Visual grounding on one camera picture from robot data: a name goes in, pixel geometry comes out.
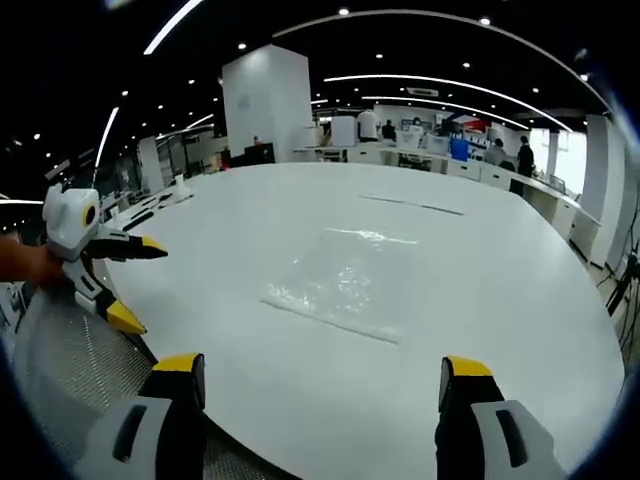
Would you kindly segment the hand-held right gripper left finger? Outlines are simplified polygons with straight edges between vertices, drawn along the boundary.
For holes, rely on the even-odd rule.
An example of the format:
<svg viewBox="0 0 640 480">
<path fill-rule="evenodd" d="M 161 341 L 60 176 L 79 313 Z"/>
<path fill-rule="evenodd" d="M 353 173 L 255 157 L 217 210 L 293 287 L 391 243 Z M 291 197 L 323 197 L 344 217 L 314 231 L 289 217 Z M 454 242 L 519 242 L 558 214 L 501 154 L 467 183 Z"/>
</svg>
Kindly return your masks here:
<svg viewBox="0 0 640 480">
<path fill-rule="evenodd" d="M 158 361 L 134 396 L 89 430 L 78 479 L 201 479 L 205 450 L 204 355 Z"/>
</svg>

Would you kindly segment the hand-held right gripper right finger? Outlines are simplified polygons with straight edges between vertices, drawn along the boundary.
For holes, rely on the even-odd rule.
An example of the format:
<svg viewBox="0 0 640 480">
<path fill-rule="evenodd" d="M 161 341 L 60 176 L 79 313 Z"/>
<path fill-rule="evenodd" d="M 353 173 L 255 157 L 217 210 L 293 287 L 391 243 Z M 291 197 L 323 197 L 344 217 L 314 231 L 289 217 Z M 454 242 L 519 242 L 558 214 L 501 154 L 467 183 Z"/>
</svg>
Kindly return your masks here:
<svg viewBox="0 0 640 480">
<path fill-rule="evenodd" d="M 554 440 L 516 400 L 504 398 L 482 363 L 441 363 L 435 430 L 439 479 L 565 479 Z"/>
</svg>

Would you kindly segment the person's left hand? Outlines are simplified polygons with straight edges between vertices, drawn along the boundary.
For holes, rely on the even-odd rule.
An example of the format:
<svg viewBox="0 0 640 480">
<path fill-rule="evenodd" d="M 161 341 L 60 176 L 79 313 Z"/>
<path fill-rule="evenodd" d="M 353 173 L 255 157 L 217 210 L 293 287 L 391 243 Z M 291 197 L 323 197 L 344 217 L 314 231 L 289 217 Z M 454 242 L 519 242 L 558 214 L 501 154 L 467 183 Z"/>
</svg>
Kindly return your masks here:
<svg viewBox="0 0 640 480">
<path fill-rule="evenodd" d="M 30 282 L 38 287 L 64 280 L 62 261 L 46 246 L 28 246 L 1 236 L 0 280 Z"/>
</svg>

